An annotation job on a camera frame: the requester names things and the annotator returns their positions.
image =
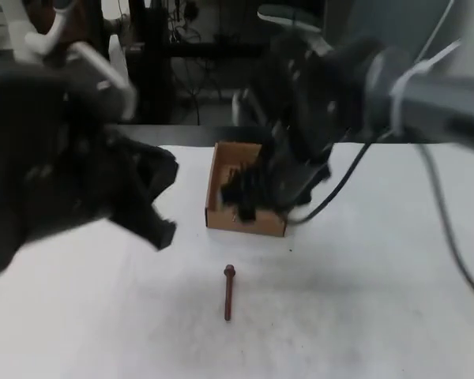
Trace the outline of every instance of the bolt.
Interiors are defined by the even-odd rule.
[[[224,319],[230,321],[231,319],[231,290],[234,286],[235,268],[228,265],[224,270],[224,275],[227,277],[227,296],[224,301]]]

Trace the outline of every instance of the white table surface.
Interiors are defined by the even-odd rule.
[[[337,146],[315,199],[358,147]],[[171,150],[178,181],[157,204],[179,223],[172,247],[100,221],[25,247],[0,277],[0,379],[474,378],[474,297],[413,147],[373,147],[287,238],[206,230],[213,150]],[[434,150],[474,272],[474,154]]]

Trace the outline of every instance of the zip tie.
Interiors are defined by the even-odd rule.
[[[434,57],[416,63],[413,67],[407,70],[395,82],[390,91],[392,97],[392,107],[390,115],[390,127],[392,133],[401,136],[404,133],[404,126],[402,125],[402,102],[404,100],[405,88],[409,80],[416,74],[428,73],[433,66],[455,51],[461,45],[461,41],[457,40],[451,43],[448,47],[437,53]]]

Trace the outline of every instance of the cable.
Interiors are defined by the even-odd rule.
[[[240,42],[241,38],[243,37],[244,23],[246,22],[248,6],[249,6],[249,0],[244,0],[243,19],[240,21],[239,33],[236,35],[236,39],[239,42]]]
[[[437,205],[439,218],[441,219],[442,223],[442,229],[446,238],[446,242],[450,249],[451,256],[458,270],[462,274],[465,282],[474,292],[474,277],[467,269],[467,266],[465,265],[464,260],[460,254],[460,250],[458,249],[457,240],[453,233],[453,225],[451,224],[451,219],[446,207],[446,198],[442,191],[441,180],[439,177],[438,168],[435,164],[434,157],[432,156],[428,147],[424,144],[418,144],[417,148],[418,152],[423,158],[423,162],[425,163],[425,168],[427,169],[428,177],[430,179],[431,186],[434,191],[435,203]]]
[[[323,209],[325,209],[333,199],[339,194],[339,192],[344,188],[350,177],[352,176],[353,172],[355,169],[358,167],[358,164],[362,160],[363,156],[365,153],[369,150],[371,145],[374,143],[374,140],[372,142],[367,142],[359,151],[359,153],[356,155],[356,158],[353,160],[351,163],[351,166],[349,166],[348,170],[346,171],[346,174],[342,177],[340,180],[339,184],[333,189],[332,193],[318,206],[314,211],[309,213],[307,216],[304,216],[302,219],[286,219],[286,223],[288,225],[302,225],[305,223],[308,223],[311,221],[314,217],[316,217]]]
[[[119,14],[121,15],[121,25],[122,25],[122,23],[123,23],[123,11],[121,10],[121,0],[118,0],[118,8],[119,8]]]

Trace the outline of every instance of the open cardboard box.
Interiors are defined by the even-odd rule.
[[[241,223],[237,217],[236,209],[224,206],[219,196],[221,186],[228,182],[233,170],[239,169],[241,163],[253,163],[260,152],[260,147],[259,144],[235,142],[219,142],[216,144],[205,203],[206,227],[284,237],[286,225],[274,212],[257,210],[255,222]]]

